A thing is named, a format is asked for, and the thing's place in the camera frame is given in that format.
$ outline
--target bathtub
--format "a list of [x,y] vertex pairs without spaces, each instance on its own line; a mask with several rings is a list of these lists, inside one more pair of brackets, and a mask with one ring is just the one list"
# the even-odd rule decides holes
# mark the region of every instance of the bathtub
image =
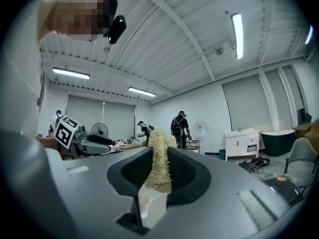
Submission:
[[260,132],[263,139],[266,153],[277,157],[291,151],[296,140],[296,133],[293,129],[279,132]]

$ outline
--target electric fan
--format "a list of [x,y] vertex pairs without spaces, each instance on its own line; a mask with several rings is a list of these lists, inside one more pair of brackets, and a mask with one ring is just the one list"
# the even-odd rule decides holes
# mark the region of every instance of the electric fan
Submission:
[[108,137],[109,131],[108,128],[101,122],[95,123],[91,129],[91,133],[99,134],[105,138]]

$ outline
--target door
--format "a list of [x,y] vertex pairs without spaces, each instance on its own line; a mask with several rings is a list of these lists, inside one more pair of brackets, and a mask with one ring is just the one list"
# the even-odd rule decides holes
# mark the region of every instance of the door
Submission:
[[238,141],[231,141],[231,140],[226,141],[226,155],[227,156],[237,154],[237,144],[238,144]]
[[247,139],[237,141],[237,154],[246,154],[247,153]]

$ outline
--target white cabinet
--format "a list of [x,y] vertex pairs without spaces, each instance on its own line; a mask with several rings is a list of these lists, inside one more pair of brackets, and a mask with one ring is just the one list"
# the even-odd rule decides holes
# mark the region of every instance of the white cabinet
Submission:
[[225,135],[226,158],[229,156],[256,155],[259,149],[259,131],[254,128],[244,129],[241,132],[232,131]]

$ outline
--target sink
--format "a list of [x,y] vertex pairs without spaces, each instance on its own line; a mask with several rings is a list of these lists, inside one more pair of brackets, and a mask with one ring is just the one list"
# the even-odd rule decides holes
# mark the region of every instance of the sink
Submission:
[[240,135],[251,134],[251,133],[259,133],[259,130],[256,130],[252,127],[248,129],[242,129],[240,132],[238,130],[231,131],[226,134],[226,137],[240,136]]

